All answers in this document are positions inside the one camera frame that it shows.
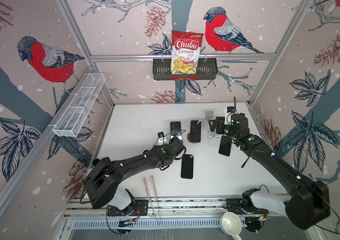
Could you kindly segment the black phone with teal edge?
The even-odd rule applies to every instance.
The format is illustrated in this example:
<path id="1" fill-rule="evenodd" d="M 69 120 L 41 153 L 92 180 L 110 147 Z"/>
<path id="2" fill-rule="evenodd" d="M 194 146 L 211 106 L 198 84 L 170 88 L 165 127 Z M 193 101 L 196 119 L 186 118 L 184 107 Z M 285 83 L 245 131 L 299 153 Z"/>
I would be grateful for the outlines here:
<path id="1" fill-rule="evenodd" d="M 219 147 L 219 154 L 229 157 L 231 154 L 231 148 L 232 148 L 232 140 L 227 136 L 222 136 L 220 147 Z"/>

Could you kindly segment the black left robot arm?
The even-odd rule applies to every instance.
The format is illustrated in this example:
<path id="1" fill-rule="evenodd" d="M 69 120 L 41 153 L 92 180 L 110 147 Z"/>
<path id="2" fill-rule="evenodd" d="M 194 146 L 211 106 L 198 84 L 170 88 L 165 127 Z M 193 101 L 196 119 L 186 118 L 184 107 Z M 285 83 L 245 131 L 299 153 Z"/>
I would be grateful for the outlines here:
<path id="1" fill-rule="evenodd" d="M 180 154 L 187 151 L 183 143 L 174 138 L 170 144 L 153 146 L 145 153 L 124 160 L 96 159 L 92 171 L 83 182 L 85 193 L 93 209 L 99 209 L 112 200 L 124 180 L 141 172 L 159 168 L 166 170 Z"/>

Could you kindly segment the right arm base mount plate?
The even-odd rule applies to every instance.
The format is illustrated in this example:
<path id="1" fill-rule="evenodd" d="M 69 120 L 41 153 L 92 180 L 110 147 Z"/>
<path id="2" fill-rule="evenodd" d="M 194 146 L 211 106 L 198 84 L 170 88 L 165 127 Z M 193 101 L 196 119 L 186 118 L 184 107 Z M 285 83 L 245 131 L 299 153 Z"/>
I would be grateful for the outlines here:
<path id="1" fill-rule="evenodd" d="M 224 208 L 237 215 L 267 215 L 269 211 L 258 209 L 249 198 L 228 198 Z"/>

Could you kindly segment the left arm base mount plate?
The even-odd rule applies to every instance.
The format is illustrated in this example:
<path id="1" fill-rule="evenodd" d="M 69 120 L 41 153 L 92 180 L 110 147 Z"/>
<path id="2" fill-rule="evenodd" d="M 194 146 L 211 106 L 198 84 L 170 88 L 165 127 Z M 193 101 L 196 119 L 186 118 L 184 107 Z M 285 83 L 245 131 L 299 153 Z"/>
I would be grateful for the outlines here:
<path id="1" fill-rule="evenodd" d="M 136 199 L 128 190 L 117 190 L 107 205 L 108 217 L 147 216 L 148 200 Z"/>

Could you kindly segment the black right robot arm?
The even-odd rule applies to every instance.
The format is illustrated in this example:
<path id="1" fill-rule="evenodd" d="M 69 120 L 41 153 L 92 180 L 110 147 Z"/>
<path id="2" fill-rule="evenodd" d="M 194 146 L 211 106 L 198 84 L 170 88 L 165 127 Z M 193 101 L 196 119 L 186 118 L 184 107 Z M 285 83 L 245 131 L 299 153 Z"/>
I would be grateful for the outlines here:
<path id="1" fill-rule="evenodd" d="M 330 217 L 329 189 L 322 181 L 309 179 L 276 155 L 259 136 L 250 133 L 245 114 L 225 120 L 210 120 L 210 130 L 223 136 L 228 148 L 233 145 L 261 164 L 287 191 L 286 194 L 261 193 L 250 189 L 242 194 L 242 209 L 247 213 L 268 210 L 287 217 L 296 227 L 306 230 Z"/>

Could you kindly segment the green-edged phone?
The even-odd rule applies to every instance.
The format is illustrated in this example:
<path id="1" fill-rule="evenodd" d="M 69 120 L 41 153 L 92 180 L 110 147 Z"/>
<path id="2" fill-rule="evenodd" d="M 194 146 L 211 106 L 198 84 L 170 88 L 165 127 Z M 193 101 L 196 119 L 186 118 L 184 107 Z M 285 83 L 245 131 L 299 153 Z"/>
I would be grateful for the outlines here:
<path id="1" fill-rule="evenodd" d="M 171 122 L 170 127 L 171 127 L 171 141 L 175 138 L 178 138 L 180 141 L 182 141 L 181 122 L 179 121 Z"/>

